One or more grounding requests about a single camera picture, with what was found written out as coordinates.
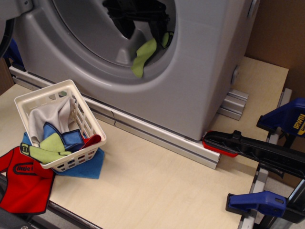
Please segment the blue microfiber towel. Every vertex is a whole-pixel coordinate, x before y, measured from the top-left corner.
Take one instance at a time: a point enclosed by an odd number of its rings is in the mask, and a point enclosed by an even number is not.
[[[22,142],[31,145],[27,133],[24,133]],[[94,157],[91,160],[86,161],[85,163],[82,163],[63,172],[54,172],[61,176],[98,179],[100,177],[104,156],[105,153],[100,148],[98,148]]]

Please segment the yellow label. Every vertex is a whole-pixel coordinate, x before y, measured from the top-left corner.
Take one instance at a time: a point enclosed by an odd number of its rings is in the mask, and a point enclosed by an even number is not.
[[[305,122],[302,124],[302,127],[297,132],[298,135],[303,135],[305,133]]]

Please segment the green cloth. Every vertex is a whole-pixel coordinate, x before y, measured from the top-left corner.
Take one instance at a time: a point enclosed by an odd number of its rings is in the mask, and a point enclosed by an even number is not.
[[[143,76],[144,64],[156,50],[157,42],[155,38],[152,38],[137,50],[137,57],[134,59],[131,67],[136,77],[141,78]]]
[[[167,48],[170,45],[172,38],[173,32],[166,32],[164,34],[162,43],[160,44],[163,49]],[[133,65],[131,67],[131,70],[133,71],[136,77],[142,78],[144,65],[156,50],[157,41],[155,40],[155,38],[152,38],[137,50],[137,57],[134,59]]]
[[[57,133],[43,140],[40,148],[21,143],[20,151],[24,155],[30,156],[43,164],[56,161],[71,154],[71,152],[65,151],[62,140]]]

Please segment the red towel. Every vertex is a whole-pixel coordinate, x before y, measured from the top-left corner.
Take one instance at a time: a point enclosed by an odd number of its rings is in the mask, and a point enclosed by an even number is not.
[[[0,207],[11,213],[42,214],[46,211],[55,173],[20,153],[16,147],[0,157],[0,172],[7,171],[8,186]]]

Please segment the wooden wall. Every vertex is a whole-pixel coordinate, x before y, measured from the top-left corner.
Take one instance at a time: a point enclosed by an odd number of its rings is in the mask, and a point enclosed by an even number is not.
[[[261,0],[246,56],[288,68],[292,99],[305,97],[305,0]],[[292,148],[305,152],[305,138]],[[295,187],[300,179],[285,174],[283,181]]]

